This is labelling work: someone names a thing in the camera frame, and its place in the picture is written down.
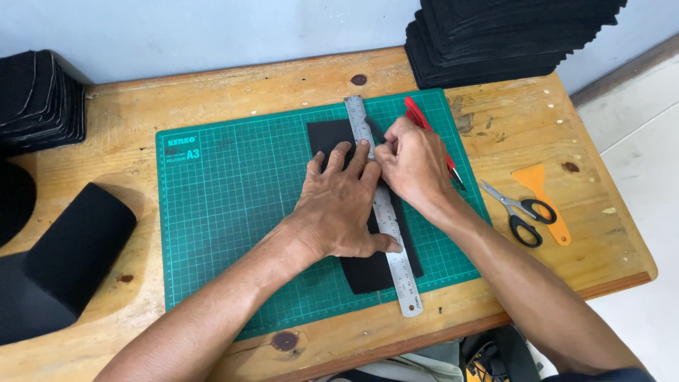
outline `black scissor handle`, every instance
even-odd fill
[[[540,236],[538,231],[535,230],[535,227],[526,223],[523,219],[519,218],[518,216],[512,215],[509,217],[509,227],[511,228],[511,232],[514,234],[514,237],[519,239],[519,241],[521,241],[521,244],[525,245],[526,247],[537,248],[543,244],[543,237]],[[535,238],[535,243],[529,243],[525,241],[524,238],[521,237],[521,235],[519,235],[518,229],[519,227],[523,227],[528,232],[530,232],[530,234],[533,235],[533,237]]]
[[[541,205],[544,208],[546,208],[547,211],[549,211],[549,219],[545,219],[540,213],[540,211],[536,211],[533,208],[533,205]],[[536,199],[526,199],[524,201],[521,201],[521,207],[527,209],[528,211],[532,211],[534,214],[533,218],[540,223],[552,224],[556,222],[556,212],[554,212],[554,209],[543,201],[539,201]]]

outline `orange plastic scraper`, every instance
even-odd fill
[[[566,227],[564,217],[559,210],[556,209],[554,202],[551,201],[549,196],[545,193],[545,166],[543,166],[542,163],[536,164],[531,167],[526,167],[525,169],[516,170],[511,175],[514,179],[519,181],[519,183],[533,191],[535,199],[545,202],[554,209],[557,214],[556,222],[554,222],[554,224],[548,224],[547,229],[549,229],[549,233],[552,234],[557,243],[561,245],[570,244],[570,233],[568,233],[568,227]],[[539,207],[540,214],[549,217],[547,209],[542,206]]]

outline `kenko logo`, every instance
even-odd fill
[[[168,141],[168,146],[176,146],[176,145],[181,145],[184,143],[193,143],[196,141],[196,137],[188,137],[188,138],[178,138],[178,139],[173,139],[171,141]]]

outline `wooden table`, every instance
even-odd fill
[[[362,73],[364,86],[350,79]],[[206,73],[94,86],[85,143],[16,158],[35,178],[31,221],[0,249],[29,249],[89,182],[106,184],[141,216],[139,226],[80,320],[70,328],[0,347],[0,379],[89,381],[165,311],[154,134],[208,122],[416,90],[402,48],[309,58]],[[559,246],[545,226],[528,251],[584,298],[653,280],[657,269],[604,163],[556,74],[464,88],[446,97],[477,179],[513,198],[532,196],[510,175],[543,163],[545,190],[568,223]],[[578,171],[570,172],[570,162]],[[512,237],[504,207],[482,192],[495,227]],[[233,344],[211,380],[299,381],[509,322],[482,279],[422,295],[425,310],[404,318],[397,302],[290,329],[294,349],[274,334]]]

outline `white floor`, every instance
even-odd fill
[[[658,266],[658,278],[589,304],[658,382],[679,358],[679,56],[578,109]],[[547,365],[544,375],[554,373]]]

